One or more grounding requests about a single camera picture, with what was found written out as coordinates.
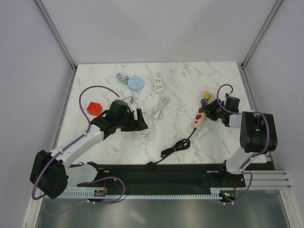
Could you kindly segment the grey plug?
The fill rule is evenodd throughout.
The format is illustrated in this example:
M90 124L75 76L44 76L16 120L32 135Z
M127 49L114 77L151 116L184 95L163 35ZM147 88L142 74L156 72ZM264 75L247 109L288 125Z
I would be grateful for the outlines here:
M205 107L208 105L208 100L203 98L201 99L200 103L201 103L201 107Z

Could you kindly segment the beige red power strip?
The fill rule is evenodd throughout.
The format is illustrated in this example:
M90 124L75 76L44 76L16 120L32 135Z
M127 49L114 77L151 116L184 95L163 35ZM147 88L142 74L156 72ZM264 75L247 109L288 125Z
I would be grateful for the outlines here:
M211 98L208 100L208 104L215 100L215 96L213 93L211 94ZM194 121L192 122L192 128L195 128L197 130L201 129L203 124L206 121L207 115L205 112L201 111L201 108L196 113L196 116L194 118Z

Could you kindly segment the white adapter plug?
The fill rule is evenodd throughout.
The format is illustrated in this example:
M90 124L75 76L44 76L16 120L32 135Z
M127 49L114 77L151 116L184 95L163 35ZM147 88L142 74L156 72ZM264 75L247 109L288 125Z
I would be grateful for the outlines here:
M150 130L146 129L143 131L135 131L133 133L134 138L138 139L138 140L147 140L150 137Z

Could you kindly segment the yellow plug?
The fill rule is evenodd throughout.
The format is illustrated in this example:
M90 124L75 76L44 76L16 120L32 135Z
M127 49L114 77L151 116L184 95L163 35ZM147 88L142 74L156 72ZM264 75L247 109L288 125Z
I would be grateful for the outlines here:
M205 90L203 93L202 93L202 97L203 99L206 99L207 101L211 98L211 94L209 93L208 90Z

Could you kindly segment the black plug with cable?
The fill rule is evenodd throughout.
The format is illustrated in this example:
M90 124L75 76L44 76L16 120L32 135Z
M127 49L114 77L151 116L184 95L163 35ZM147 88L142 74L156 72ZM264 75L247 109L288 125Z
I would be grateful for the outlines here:
M161 152L161 159L159 161L156 161L156 162L150 161L149 163L147 163L146 165L147 165L148 170L153 170L158 163L165 160L171 154L189 149L190 148L190 138L195 133L196 129L197 128L193 129L193 131L191 132L191 134L189 135L188 138L181 139L181 140L177 141L172 147L163 150Z

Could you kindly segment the red socket cube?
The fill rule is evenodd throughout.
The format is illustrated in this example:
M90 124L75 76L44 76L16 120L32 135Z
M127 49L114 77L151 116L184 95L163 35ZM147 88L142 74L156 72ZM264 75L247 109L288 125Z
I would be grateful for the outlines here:
M92 116L99 116L102 113L103 108L99 103L90 102L86 110Z

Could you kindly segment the white power strip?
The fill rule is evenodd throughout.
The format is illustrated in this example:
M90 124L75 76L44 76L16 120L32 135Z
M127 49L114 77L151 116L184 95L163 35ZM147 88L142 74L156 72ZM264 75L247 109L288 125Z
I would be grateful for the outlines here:
M162 80L162 75L160 72L156 72L153 75L154 89L157 94L163 94L164 92L164 84Z

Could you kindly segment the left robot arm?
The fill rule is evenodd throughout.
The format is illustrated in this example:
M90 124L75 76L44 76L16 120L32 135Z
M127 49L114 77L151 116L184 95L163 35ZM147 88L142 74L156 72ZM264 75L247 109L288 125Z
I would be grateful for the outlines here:
M116 130L122 132L143 131L148 129L140 108L132 109L126 100L114 100L108 110L89 121L87 130L64 147L50 152L39 151L34 159L30 182L34 187L32 198L38 200L36 189L51 199L61 195L66 187L89 182L99 187L104 175L93 164L79 167L71 165L94 145L104 141Z

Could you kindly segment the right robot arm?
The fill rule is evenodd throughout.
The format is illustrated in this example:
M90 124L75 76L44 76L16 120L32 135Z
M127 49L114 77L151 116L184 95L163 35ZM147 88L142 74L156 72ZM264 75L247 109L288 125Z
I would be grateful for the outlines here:
M225 101L214 100L199 110L207 118L221 119L226 127L240 129L240 147L231 158L224 161L218 174L218 183L223 187L235 181L234 175L243 174L252 161L277 147L277 135L272 114L258 112L239 112L240 99L226 95Z

